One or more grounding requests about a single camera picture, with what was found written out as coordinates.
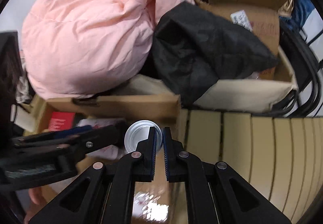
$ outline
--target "wooden floor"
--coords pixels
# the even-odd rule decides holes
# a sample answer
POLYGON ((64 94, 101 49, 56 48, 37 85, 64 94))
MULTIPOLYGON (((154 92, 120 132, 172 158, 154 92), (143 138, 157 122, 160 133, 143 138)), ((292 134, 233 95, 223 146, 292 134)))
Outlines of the wooden floor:
MULTIPOLYGON (((179 141, 202 161, 227 162, 296 223, 323 184, 323 118, 271 118, 182 110, 179 141)), ((174 188, 176 223, 187 222, 174 188)))

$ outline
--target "sticker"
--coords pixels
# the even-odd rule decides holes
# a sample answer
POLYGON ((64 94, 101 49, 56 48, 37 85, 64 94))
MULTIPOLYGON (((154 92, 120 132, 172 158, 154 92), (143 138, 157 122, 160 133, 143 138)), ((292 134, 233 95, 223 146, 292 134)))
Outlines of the sticker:
POLYGON ((250 21, 248 20, 248 17, 244 10, 240 10, 235 13, 232 13, 230 16, 234 24, 241 25, 245 27, 247 30, 252 31, 250 21))

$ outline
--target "silver bolt head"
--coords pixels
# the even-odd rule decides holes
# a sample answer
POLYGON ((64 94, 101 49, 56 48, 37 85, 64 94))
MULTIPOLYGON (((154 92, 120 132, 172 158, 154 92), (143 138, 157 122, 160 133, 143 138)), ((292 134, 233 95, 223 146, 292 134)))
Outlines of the silver bolt head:
POLYGON ((103 163, 96 162, 96 163, 93 164, 93 168, 94 169, 101 169, 101 168, 103 168, 103 163))
POLYGON ((91 147, 93 147, 93 143, 92 142, 86 142, 85 146, 87 148, 91 148, 91 147))
POLYGON ((131 156, 132 156, 133 158, 140 158, 140 157, 141 157, 141 153, 140 153, 140 152, 138 152, 138 151, 135 151, 135 152, 132 152, 131 156))
POLYGON ((226 169, 227 168, 227 164, 225 162, 218 162, 216 164, 216 166, 219 168, 219 169, 226 169))
POLYGON ((186 151, 181 151, 178 155, 179 155, 180 157, 182 157, 182 158, 186 158, 186 157, 188 157, 188 156, 189 156, 189 153, 188 153, 188 152, 186 152, 186 151))

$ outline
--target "metal container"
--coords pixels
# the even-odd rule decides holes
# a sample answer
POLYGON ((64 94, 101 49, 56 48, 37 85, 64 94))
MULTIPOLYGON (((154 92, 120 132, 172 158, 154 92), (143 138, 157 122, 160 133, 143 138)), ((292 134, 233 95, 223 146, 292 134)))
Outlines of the metal container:
POLYGON ((149 120, 141 120, 132 124, 124 137, 124 146, 128 153, 136 151, 137 144, 148 139, 149 128, 153 126, 157 130, 157 151, 159 151, 163 144, 162 131, 157 124, 149 120))

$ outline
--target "blue cloth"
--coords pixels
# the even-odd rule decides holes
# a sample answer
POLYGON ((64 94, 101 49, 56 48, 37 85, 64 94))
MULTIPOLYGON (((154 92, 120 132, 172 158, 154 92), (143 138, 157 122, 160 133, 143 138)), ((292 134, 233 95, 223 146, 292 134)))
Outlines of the blue cloth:
POLYGON ((57 133, 54 135, 54 139, 65 138, 69 135, 83 133, 86 131, 90 131, 92 129, 93 129, 92 126, 87 125, 87 126, 81 126, 81 127, 74 127, 63 131, 57 131, 57 133))
POLYGON ((301 30, 311 12, 315 9, 310 0, 294 0, 294 9, 291 18, 280 17, 289 29, 301 30))

